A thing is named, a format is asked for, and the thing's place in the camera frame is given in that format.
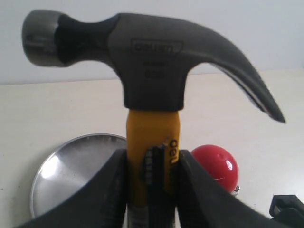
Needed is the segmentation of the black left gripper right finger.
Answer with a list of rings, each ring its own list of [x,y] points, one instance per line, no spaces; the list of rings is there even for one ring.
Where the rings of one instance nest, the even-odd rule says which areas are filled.
[[[179,219],[183,228],[283,228],[227,192],[187,150],[180,151]]]

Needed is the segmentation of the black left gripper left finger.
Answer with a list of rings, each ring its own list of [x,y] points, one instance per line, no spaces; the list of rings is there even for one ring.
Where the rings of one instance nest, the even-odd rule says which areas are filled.
[[[126,150],[116,150],[77,193],[23,228],[121,228],[127,202]]]

